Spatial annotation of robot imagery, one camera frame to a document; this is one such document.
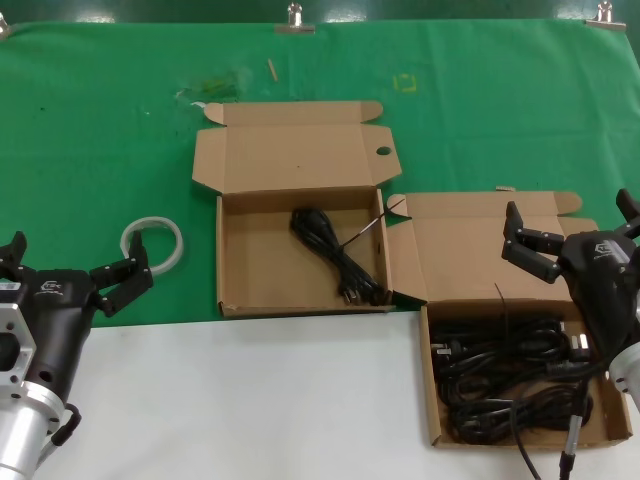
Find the white table surface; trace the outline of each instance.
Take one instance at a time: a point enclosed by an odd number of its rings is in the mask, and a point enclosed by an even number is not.
[[[83,422],[35,478],[531,478],[516,451],[428,446],[421,376],[413,313],[97,329]],[[532,458],[558,478],[559,455]],[[572,479],[640,478],[638,458],[640,437],[581,451]]]

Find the robot logo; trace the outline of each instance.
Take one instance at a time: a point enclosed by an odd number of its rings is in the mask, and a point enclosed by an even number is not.
[[[611,244],[609,242],[599,243],[596,245],[596,253],[599,253],[594,259],[608,257],[609,255],[613,255],[613,249],[611,248]]]
[[[43,293],[49,293],[52,295],[62,295],[64,296],[64,294],[61,292],[62,290],[62,285],[60,285],[58,282],[56,282],[55,280],[47,280],[46,282],[44,282],[41,286],[40,286],[40,291],[36,293],[36,295],[41,295]]]
[[[596,245],[597,253],[612,253],[611,246],[608,243],[599,243]]]

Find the white plastic ring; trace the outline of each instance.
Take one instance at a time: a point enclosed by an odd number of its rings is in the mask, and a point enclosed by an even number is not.
[[[162,275],[163,273],[171,270],[175,265],[180,261],[182,257],[182,252],[184,251],[184,243],[182,241],[182,233],[178,226],[164,217],[145,217],[139,220],[136,220],[122,232],[122,237],[120,238],[120,250],[122,250],[122,254],[124,258],[129,258],[129,237],[138,230],[144,230],[146,228],[157,228],[163,227],[171,230],[176,237],[176,248],[173,250],[173,253],[160,265],[156,265],[155,267],[150,267],[151,273],[154,276]]]

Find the cable bundle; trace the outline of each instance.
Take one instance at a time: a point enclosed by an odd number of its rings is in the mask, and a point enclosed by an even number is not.
[[[441,400],[455,405],[494,398],[570,359],[559,318],[522,318],[511,326],[491,320],[436,324],[434,370]]]
[[[554,385],[515,403],[502,398],[523,383],[548,378],[575,381],[567,372],[583,368],[560,318],[538,315],[511,324],[491,320],[451,321],[431,329],[432,356],[438,394],[448,406],[452,433],[460,440],[490,445],[522,428],[567,431],[581,391]],[[585,403],[583,423],[593,400]]]
[[[574,399],[575,385],[555,385],[518,402],[516,424],[522,428],[548,428],[567,431]],[[512,435],[513,400],[472,400],[450,407],[449,421],[458,438],[472,444],[492,445]],[[591,416],[593,399],[588,397],[582,424]]]
[[[348,303],[382,305],[386,290],[345,252],[327,215],[317,208],[299,208],[291,215],[291,230],[312,251],[331,262],[340,273],[338,293]]]

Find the metal binder clip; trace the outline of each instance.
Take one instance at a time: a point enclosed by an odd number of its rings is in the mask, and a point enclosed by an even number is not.
[[[286,25],[276,25],[276,33],[315,33],[314,25],[305,25],[302,23],[302,5],[292,3],[287,8],[289,21]]]
[[[0,40],[4,40],[9,35],[11,35],[11,27],[4,19],[2,12],[0,12]]]
[[[610,0],[604,0],[598,4],[598,13],[593,20],[586,20],[585,23],[592,27],[606,28],[608,30],[625,31],[625,23],[613,21],[613,5]]]

